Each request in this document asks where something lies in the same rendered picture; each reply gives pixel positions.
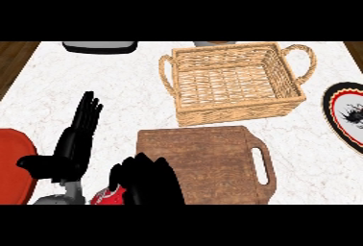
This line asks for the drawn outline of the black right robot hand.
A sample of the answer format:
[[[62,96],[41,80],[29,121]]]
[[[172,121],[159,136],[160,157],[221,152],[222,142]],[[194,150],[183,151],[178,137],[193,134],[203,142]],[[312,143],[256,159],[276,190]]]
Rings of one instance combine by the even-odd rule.
[[[122,163],[115,164],[109,174],[109,190],[125,191],[122,200],[126,206],[181,206],[184,198],[172,168],[165,158],[150,160],[138,153]]]

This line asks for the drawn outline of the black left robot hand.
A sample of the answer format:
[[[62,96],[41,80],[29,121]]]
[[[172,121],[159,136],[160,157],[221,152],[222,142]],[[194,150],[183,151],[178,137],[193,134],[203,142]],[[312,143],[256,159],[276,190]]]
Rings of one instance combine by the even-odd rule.
[[[50,156],[23,156],[17,167],[25,169],[36,180],[50,179],[53,183],[81,180],[91,158],[91,141],[101,111],[93,92],[84,93],[75,110],[70,126],[59,137],[54,153]]]

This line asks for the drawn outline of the brown wooden cutting board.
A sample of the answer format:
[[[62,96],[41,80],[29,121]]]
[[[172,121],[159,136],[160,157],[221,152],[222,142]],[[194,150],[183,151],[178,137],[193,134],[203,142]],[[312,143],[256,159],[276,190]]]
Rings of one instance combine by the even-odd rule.
[[[135,150],[166,160],[188,205],[268,202],[276,190],[270,151],[245,127],[141,130]]]

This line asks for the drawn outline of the tan wicker basket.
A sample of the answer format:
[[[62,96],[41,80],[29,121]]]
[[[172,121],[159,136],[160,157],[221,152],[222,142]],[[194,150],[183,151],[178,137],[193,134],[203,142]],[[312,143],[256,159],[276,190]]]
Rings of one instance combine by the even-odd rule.
[[[181,127],[286,115],[307,100],[315,69],[304,44],[274,42],[175,48],[159,59],[165,90]]]

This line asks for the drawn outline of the red round plate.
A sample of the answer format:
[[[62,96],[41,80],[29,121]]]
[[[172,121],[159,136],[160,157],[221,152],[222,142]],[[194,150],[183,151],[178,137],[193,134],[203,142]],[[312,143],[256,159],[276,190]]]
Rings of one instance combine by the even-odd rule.
[[[0,129],[0,205],[28,203],[36,181],[28,171],[17,167],[17,160],[35,154],[35,146],[25,133]]]

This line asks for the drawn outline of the dark grey appliance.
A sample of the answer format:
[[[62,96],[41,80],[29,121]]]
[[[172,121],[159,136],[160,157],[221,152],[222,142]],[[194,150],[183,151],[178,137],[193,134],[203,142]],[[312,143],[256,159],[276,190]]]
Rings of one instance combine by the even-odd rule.
[[[113,55],[128,54],[137,48],[135,41],[63,41],[63,48],[73,53]]]

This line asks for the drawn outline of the small grey object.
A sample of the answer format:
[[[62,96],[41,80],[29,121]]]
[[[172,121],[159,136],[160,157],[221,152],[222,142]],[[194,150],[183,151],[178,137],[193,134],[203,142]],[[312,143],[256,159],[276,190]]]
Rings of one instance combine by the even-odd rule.
[[[236,41],[227,41],[227,42],[215,42],[215,41],[193,41],[193,44],[196,47],[203,47],[203,46],[221,46],[221,45],[230,45],[236,44]]]

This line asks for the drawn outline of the black red white patterned plate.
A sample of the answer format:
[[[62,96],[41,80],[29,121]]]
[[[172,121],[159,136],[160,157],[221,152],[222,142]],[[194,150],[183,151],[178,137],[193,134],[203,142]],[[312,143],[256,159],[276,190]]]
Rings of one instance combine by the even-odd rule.
[[[339,139],[363,155],[363,85],[342,82],[329,86],[321,109]]]

